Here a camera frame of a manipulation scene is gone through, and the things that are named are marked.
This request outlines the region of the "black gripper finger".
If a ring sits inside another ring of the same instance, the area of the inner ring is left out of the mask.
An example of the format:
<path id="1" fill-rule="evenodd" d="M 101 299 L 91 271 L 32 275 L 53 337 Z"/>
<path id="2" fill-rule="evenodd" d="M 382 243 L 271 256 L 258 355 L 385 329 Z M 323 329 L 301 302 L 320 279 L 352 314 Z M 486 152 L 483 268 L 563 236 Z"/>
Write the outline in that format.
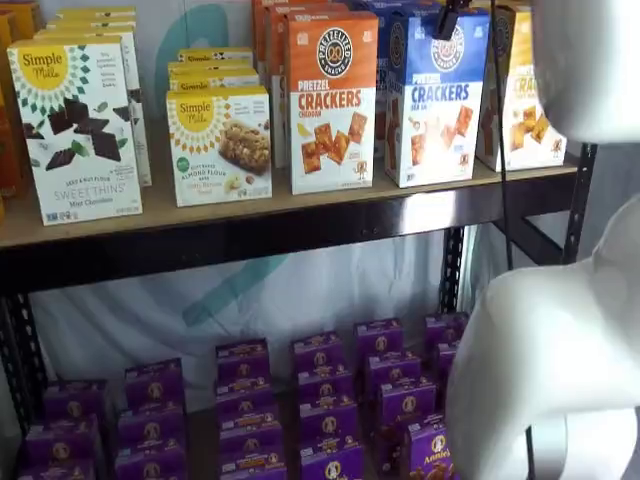
<path id="1" fill-rule="evenodd" d="M 467 9 L 470 3 L 470 0 L 445 0 L 438 12 L 433 38 L 449 41 L 456 27 L 459 13 Z"/>

